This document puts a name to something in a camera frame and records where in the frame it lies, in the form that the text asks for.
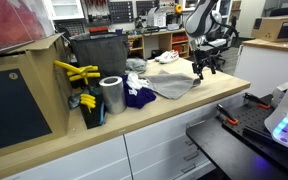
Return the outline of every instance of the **cabinet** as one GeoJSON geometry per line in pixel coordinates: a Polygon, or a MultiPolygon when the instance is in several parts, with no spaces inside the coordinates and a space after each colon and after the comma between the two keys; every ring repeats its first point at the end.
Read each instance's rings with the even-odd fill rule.
{"type": "Polygon", "coordinates": [[[52,20],[84,18],[80,0],[44,0],[52,20]]]}
{"type": "Polygon", "coordinates": [[[122,136],[9,176],[15,179],[130,179],[131,171],[122,136]]]}
{"type": "Polygon", "coordinates": [[[188,37],[185,32],[172,33],[172,49],[177,51],[181,58],[189,57],[188,37]]]}
{"type": "MultiPolygon", "coordinates": [[[[262,40],[252,41],[259,41],[258,44],[267,43],[262,40]]],[[[241,53],[234,76],[251,82],[248,92],[262,97],[271,94],[277,86],[288,82],[288,47],[283,49],[280,43],[270,43],[275,45],[271,48],[256,47],[258,44],[253,45],[254,47],[249,45],[240,47],[241,53]]]]}
{"type": "Polygon", "coordinates": [[[181,58],[189,58],[188,38],[184,30],[171,31],[168,33],[158,34],[159,49],[162,52],[172,49],[178,51],[181,58]]]}
{"type": "Polygon", "coordinates": [[[151,35],[129,36],[130,56],[142,57],[144,59],[148,58],[147,54],[151,52],[145,52],[150,49],[145,49],[144,42],[146,38],[151,39],[152,37],[157,39],[156,44],[158,43],[158,45],[156,45],[156,49],[160,49],[162,52],[174,49],[178,51],[181,58],[189,58],[188,38],[184,30],[161,31],[152,33],[151,35]]]}
{"type": "Polygon", "coordinates": [[[218,103],[231,108],[240,106],[243,103],[242,93],[167,118],[4,180],[198,179],[215,169],[215,166],[185,135],[186,127],[202,121],[205,115],[213,116],[218,103]]]}
{"type": "Polygon", "coordinates": [[[241,94],[224,98],[125,134],[134,180],[198,179],[215,169],[187,138],[186,127],[214,114],[217,103],[238,106],[241,99],[241,94]]]}
{"type": "Polygon", "coordinates": [[[137,56],[144,58],[144,39],[143,36],[129,36],[128,37],[130,56],[137,56]]]}

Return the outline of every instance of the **navy fabric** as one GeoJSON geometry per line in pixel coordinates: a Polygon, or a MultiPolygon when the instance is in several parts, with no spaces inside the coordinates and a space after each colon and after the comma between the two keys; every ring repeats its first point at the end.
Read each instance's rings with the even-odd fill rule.
{"type": "Polygon", "coordinates": [[[127,107],[141,109],[145,104],[156,99],[153,91],[145,87],[142,87],[140,90],[136,90],[136,96],[134,94],[130,94],[129,90],[132,90],[132,88],[126,83],[128,75],[122,75],[121,77],[123,79],[125,102],[127,107]]]}

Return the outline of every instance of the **drawer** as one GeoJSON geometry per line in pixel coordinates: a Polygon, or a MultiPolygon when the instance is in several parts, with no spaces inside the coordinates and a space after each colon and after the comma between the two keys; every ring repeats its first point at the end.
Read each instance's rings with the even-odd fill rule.
{"type": "Polygon", "coordinates": [[[6,180],[75,179],[127,158],[122,136],[9,176],[6,180]]]}
{"type": "Polygon", "coordinates": [[[183,150],[196,151],[197,147],[191,143],[186,135],[161,143],[151,149],[143,151],[135,156],[130,156],[130,163],[134,173],[148,166],[163,161],[183,150]]]}
{"type": "Polygon", "coordinates": [[[216,169],[216,167],[211,163],[211,161],[207,161],[196,167],[192,171],[189,171],[182,176],[176,178],[175,180],[197,180],[205,174],[213,171],[214,169],[216,169]]]}
{"type": "Polygon", "coordinates": [[[161,143],[185,135],[187,124],[200,122],[202,120],[201,117],[207,114],[216,114],[216,104],[218,103],[221,103],[224,107],[242,104],[242,93],[214,101],[213,103],[125,134],[129,156],[134,156],[161,143]]]}
{"type": "Polygon", "coordinates": [[[130,165],[128,159],[125,158],[117,163],[109,165],[108,167],[98,169],[84,176],[76,178],[75,180],[107,180],[107,179],[127,179],[131,178],[130,165]]]}
{"type": "Polygon", "coordinates": [[[200,151],[190,150],[190,154],[188,154],[187,151],[183,151],[139,172],[133,172],[133,177],[134,180],[175,179],[184,175],[185,173],[200,169],[200,166],[207,162],[210,161],[200,151]]]}

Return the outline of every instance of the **gray cloth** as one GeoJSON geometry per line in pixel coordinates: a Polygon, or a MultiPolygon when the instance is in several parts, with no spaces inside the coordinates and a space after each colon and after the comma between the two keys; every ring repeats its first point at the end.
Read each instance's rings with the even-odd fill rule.
{"type": "Polygon", "coordinates": [[[178,99],[192,87],[200,84],[200,79],[192,79],[185,74],[169,74],[163,70],[155,76],[144,76],[150,88],[168,99],[178,99]]]}
{"type": "Polygon", "coordinates": [[[126,73],[133,71],[136,73],[143,73],[146,71],[146,61],[140,58],[126,59],[126,73]]]}

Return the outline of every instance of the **black container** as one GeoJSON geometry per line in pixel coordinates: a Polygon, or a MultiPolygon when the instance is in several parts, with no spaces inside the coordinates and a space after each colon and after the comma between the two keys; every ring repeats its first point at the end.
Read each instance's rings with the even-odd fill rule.
{"type": "Polygon", "coordinates": [[[101,78],[125,74],[127,35],[81,34],[70,38],[79,66],[98,66],[101,78]]]}

